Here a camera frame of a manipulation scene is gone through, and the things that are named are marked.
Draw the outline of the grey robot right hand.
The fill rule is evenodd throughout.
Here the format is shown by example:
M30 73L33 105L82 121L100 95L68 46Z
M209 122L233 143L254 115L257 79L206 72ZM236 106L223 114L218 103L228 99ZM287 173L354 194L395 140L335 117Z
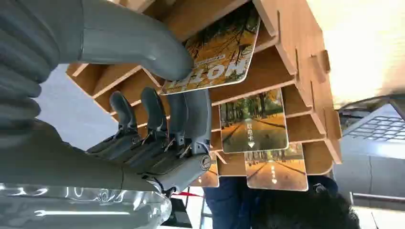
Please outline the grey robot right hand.
M165 80L185 79L193 59L160 21L107 0L0 3L0 180L2 183L180 192L211 165L207 90L168 96L142 90L148 133L120 92L110 103L118 131L81 150L38 119L41 84L60 64L137 63Z

